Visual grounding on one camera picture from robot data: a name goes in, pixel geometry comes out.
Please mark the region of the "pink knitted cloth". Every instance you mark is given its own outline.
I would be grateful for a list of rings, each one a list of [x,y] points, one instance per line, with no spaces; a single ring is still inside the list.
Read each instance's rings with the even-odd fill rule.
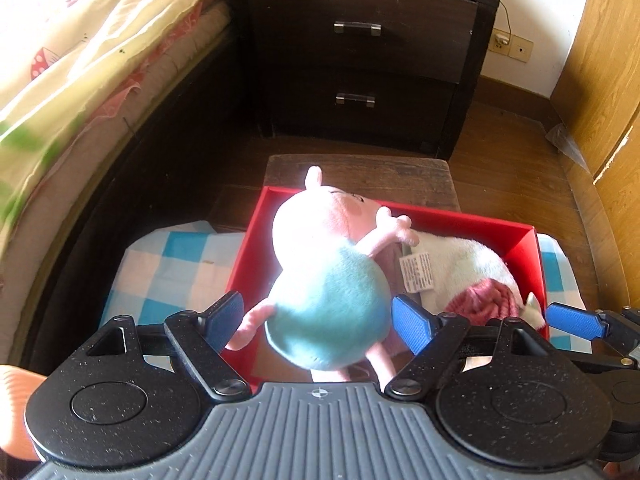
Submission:
[[[517,318],[518,304],[508,286],[483,278],[454,296],[445,311],[464,316],[472,325],[484,326],[493,318]]]

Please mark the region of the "cream plush toy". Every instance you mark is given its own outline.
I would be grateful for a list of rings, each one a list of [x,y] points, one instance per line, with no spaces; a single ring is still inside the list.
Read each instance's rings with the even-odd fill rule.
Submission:
[[[406,291],[417,296],[423,309],[446,312],[448,302],[483,278],[508,286],[518,304],[525,302],[506,264],[489,247],[468,238],[420,233],[419,244],[406,247],[401,258]]]

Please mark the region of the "pink pig plush toy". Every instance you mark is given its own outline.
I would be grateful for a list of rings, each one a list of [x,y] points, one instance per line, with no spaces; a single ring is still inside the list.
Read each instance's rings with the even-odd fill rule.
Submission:
[[[383,344],[392,294],[375,258],[419,243],[411,219],[324,184],[321,168],[311,166],[303,189],[278,208],[271,235],[281,272],[227,349],[243,349],[263,330],[271,348],[315,382],[346,382],[350,366],[368,361],[385,388],[396,374]]]

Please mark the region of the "mint green knitted cloth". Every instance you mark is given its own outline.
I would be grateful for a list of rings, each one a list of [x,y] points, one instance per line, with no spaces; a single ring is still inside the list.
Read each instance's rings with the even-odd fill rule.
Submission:
[[[546,326],[546,320],[542,314],[540,302],[533,292],[529,292],[521,310],[521,318],[535,330],[541,330]]]

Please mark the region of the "blue white checkered tablecloth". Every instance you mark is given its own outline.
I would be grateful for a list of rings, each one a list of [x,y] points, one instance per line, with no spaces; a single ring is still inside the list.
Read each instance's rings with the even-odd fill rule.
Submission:
[[[586,310],[560,244],[547,234],[537,236],[548,301]],[[224,293],[243,238],[243,232],[218,233],[207,221],[142,236],[125,250],[100,325],[120,314],[137,324],[157,324],[180,310],[206,310]],[[588,340],[553,327],[549,334],[555,348],[592,353]]]

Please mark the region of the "red cardboard box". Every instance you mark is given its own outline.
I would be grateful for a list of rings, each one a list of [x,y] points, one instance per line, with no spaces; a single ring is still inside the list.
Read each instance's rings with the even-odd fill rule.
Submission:
[[[228,283],[229,290],[236,290],[242,294],[247,311],[258,304],[259,300],[267,297],[281,272],[272,244],[274,218],[277,217],[282,204],[303,193],[306,193],[306,190],[271,185],[265,186],[260,193]],[[356,222],[356,228],[360,229],[357,231],[358,238],[361,237],[360,234],[364,234],[365,227],[369,224],[372,226],[373,215],[378,208],[386,206],[393,214],[406,214],[412,220],[412,228],[418,234],[431,233],[477,240],[496,252],[503,260],[518,284],[523,301],[526,301],[529,292],[533,292],[544,314],[547,300],[544,270],[536,231],[532,226],[387,200],[370,200],[367,197],[363,197],[363,200],[362,208],[367,212],[363,213],[361,222]],[[408,294],[399,264],[404,250],[400,249],[400,246],[395,247],[393,250],[385,249],[386,252],[376,257],[376,261],[387,276],[392,294]],[[539,331],[542,336],[548,338],[546,326]],[[222,355],[226,359],[229,358],[232,366],[252,385],[260,385],[262,382],[312,381],[308,370],[288,362],[270,347],[263,328],[258,328],[256,334],[244,349],[235,352],[224,350]]]

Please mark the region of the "small wooden stool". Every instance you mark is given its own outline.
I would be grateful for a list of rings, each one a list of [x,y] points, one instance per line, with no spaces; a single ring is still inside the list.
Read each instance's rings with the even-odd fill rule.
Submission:
[[[374,200],[459,211],[449,166],[424,157],[282,154],[269,157],[265,185],[302,188],[309,167],[322,169],[322,182]]]

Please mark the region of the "orange comb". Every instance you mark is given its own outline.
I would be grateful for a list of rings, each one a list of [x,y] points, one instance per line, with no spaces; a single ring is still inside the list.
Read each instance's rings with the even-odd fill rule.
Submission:
[[[19,460],[38,460],[25,426],[27,402],[46,376],[13,365],[1,365],[1,449]]]

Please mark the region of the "wooden wardrobe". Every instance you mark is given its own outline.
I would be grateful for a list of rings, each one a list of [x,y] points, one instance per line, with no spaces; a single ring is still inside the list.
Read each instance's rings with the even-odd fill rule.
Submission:
[[[585,162],[563,168],[602,309],[639,304],[639,0],[587,0],[551,104]]]

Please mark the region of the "dark wooden nightstand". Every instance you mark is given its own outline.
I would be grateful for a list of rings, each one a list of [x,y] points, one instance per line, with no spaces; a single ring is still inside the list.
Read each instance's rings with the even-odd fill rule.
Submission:
[[[501,0],[230,0],[268,134],[448,159]]]

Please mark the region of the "wall power outlet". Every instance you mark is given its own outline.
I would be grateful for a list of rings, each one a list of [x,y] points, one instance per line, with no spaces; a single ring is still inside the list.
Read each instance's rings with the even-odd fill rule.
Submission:
[[[505,55],[522,63],[529,61],[533,48],[531,41],[498,28],[492,31],[488,44],[489,52]]]

